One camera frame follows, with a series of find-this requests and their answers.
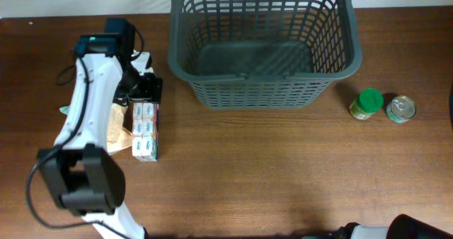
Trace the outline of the grey plastic basket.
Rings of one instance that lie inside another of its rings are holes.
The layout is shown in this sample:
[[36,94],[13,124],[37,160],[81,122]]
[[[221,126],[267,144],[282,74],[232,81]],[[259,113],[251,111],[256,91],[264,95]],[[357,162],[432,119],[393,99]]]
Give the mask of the grey plastic basket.
[[352,0],[171,0],[168,65],[213,109],[304,107],[362,63]]

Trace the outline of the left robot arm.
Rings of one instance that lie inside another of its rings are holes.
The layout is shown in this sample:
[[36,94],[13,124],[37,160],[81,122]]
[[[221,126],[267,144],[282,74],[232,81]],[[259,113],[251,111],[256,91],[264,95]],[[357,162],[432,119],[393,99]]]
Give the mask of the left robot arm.
[[31,200],[30,186],[40,173],[55,205],[80,216],[103,238],[148,238],[146,228],[125,204],[125,175],[107,151],[111,107],[131,103],[157,106],[162,78],[151,70],[150,53],[134,49],[141,34],[124,18],[109,18],[101,34],[82,35],[74,49],[74,92],[61,132],[49,149],[40,149],[25,184],[34,218],[43,221]]

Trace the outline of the white tissue multipack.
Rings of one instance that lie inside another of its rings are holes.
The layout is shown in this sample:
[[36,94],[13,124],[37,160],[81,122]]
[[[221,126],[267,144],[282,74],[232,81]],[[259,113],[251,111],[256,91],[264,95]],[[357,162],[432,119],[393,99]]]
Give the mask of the white tissue multipack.
[[141,162],[157,161],[159,81],[151,67],[151,54],[143,52],[132,63],[144,81],[132,101],[132,155]]

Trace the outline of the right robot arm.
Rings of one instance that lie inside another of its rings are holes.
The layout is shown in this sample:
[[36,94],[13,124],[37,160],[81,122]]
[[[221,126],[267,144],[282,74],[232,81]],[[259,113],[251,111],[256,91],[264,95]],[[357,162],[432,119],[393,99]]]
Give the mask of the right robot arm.
[[452,239],[452,234],[406,214],[398,215],[389,226],[348,223],[330,234],[335,239]]

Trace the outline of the beige snack bag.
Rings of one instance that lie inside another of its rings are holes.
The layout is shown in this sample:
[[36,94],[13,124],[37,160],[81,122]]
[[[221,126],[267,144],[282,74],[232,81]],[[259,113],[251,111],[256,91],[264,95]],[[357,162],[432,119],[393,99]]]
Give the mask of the beige snack bag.
[[107,152],[113,155],[132,145],[132,133],[123,126],[128,106],[113,103],[107,130]]

